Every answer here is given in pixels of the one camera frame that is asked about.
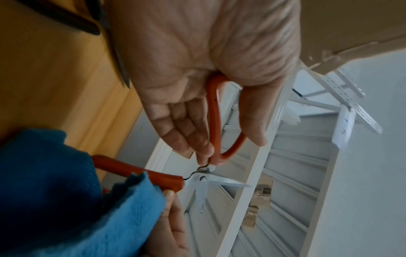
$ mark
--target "blue cloth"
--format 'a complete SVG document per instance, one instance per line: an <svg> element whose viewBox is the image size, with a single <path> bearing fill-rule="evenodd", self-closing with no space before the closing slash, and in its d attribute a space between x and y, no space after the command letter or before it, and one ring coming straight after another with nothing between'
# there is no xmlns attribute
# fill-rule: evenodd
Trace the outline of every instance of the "blue cloth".
<svg viewBox="0 0 406 257"><path fill-rule="evenodd" d="M59 130L24 130L0 149L0 255L137 256L166 199L145 174L111 193Z"/></svg>

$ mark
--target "white wall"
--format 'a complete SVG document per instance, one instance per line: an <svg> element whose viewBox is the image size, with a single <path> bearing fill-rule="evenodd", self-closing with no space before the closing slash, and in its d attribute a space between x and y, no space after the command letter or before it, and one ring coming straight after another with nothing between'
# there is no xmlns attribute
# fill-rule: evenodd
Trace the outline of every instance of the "white wall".
<svg viewBox="0 0 406 257"><path fill-rule="evenodd" d="M346 70L360 105L383 127L356 124L337 161L309 256L406 256L406 51Z"/></svg>

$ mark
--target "scissors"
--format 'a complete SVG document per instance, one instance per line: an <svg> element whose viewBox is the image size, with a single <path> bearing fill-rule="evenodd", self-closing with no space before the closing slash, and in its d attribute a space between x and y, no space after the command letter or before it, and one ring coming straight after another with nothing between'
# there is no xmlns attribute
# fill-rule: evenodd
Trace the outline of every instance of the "scissors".
<svg viewBox="0 0 406 257"><path fill-rule="evenodd" d="M111 26L110 22L107 18L107 13L103 9L102 3L100 0L85 0L86 6L89 10L90 15L92 16L93 19L98 21L100 25L104 28L105 34L106 34L106 40L107 44L109 46L109 51L110 55L112 56L116 69L119 71L120 77L124 84L127 86L127 88L130 88L130 79L128 77L128 73L126 69L124 68L123 61L120 57L120 54L118 53L116 47L114 46L113 43L113 37L111 34Z"/></svg>
<svg viewBox="0 0 406 257"><path fill-rule="evenodd" d="M214 146L214 154L209 159L209 163L216 166L221 165L233 154L235 154L246 139L246 136L241 132L232 147L226 152L221 153L222 128L218 91L228 81L230 80L225 75L216 75L212 77L206 84L206 98L210 120L209 135L210 142ZM247 186L240 181L232 180L219 175L214 175L208 166L198 168L190 175L190 177L185 179L181 176L149 171L103 155L94 155L92 156L92 159L96 168L114 173L122 177L128 177L132 173L141 174L143 172L147 172L152 184L158 185L162 190L170 189L177 193L184 187L192 187L193 189L195 189L196 201L200 214L203 213L209 185L227 185L234 187Z"/></svg>

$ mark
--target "palm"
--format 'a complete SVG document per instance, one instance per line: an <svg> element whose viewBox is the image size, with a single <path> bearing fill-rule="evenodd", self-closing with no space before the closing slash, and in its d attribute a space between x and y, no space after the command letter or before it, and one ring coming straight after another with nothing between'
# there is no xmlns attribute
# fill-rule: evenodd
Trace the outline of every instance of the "palm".
<svg viewBox="0 0 406 257"><path fill-rule="evenodd" d="M267 116L300 52L298 0L111 1L115 43L158 134L175 150L213 154L205 83L222 72L244 86L240 125L266 143Z"/></svg>

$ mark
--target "wooden surface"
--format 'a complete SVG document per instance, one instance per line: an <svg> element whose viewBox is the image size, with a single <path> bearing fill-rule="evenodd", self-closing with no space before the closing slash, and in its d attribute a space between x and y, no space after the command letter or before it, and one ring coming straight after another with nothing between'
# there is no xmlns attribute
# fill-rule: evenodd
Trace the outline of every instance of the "wooden surface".
<svg viewBox="0 0 406 257"><path fill-rule="evenodd" d="M52 2L91 19L84 1ZM55 128L67 145L114 157L142 106L122 86L104 37L3 0L0 38L0 142L22 128Z"/></svg>

